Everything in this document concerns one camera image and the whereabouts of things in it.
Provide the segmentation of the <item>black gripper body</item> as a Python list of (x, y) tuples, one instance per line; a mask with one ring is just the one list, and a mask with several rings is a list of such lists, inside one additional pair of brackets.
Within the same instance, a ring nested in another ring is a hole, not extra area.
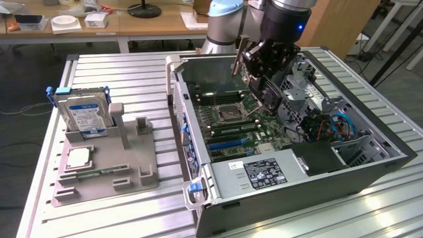
[(264, 75), (280, 70), (283, 50), (296, 46), (310, 16), (312, 1), (270, 1), (260, 24), (262, 60)]

